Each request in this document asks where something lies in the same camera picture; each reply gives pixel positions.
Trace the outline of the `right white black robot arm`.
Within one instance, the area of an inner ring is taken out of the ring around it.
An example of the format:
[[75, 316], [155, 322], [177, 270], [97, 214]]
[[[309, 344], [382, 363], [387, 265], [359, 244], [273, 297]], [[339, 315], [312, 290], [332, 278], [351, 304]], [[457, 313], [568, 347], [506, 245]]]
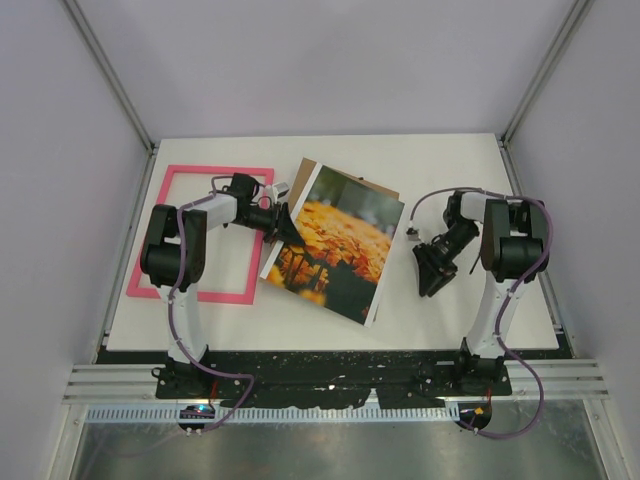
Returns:
[[502, 378], [512, 319], [530, 283], [549, 261], [553, 225], [544, 203], [480, 188], [447, 190], [447, 231], [431, 241], [408, 224], [407, 237], [418, 268], [418, 292], [433, 297], [457, 275], [457, 256], [478, 238], [485, 287], [475, 320], [454, 360], [452, 381], [465, 394], [493, 390]]

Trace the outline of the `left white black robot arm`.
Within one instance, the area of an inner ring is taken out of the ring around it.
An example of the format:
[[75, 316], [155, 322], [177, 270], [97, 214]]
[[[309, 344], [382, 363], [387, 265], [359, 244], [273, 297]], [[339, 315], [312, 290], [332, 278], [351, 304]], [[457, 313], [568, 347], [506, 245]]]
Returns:
[[260, 232], [267, 242], [295, 246], [305, 242], [294, 225], [285, 200], [285, 182], [266, 185], [254, 176], [234, 173], [222, 188], [211, 181], [209, 193], [180, 207], [153, 207], [139, 266], [156, 288], [167, 309], [170, 344], [165, 364], [152, 370], [158, 390], [172, 398], [201, 398], [218, 379], [248, 383], [247, 373], [227, 373], [207, 366], [209, 349], [199, 316], [199, 281], [204, 273], [207, 234], [230, 224]]

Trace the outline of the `brown frame backing board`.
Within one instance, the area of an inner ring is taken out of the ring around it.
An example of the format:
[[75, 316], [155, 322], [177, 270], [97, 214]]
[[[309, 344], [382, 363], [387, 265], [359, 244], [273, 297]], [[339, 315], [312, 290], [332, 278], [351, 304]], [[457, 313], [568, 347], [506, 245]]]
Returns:
[[393, 216], [404, 204], [396, 192], [330, 166], [303, 158], [289, 194], [292, 207], [319, 202], [355, 216]]

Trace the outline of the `red handled screwdriver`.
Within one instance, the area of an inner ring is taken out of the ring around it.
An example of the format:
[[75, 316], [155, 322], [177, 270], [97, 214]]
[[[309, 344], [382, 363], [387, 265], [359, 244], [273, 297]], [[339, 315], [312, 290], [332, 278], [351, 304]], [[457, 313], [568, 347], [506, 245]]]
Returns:
[[480, 252], [478, 252], [478, 254], [477, 254], [477, 256], [476, 256], [476, 258], [475, 258], [475, 260], [474, 260], [474, 262], [473, 262], [473, 264], [472, 264], [472, 266], [470, 268], [470, 270], [469, 270], [469, 275], [473, 275], [473, 272], [475, 271], [478, 263], [480, 262], [480, 258], [481, 258], [481, 254], [480, 254]]

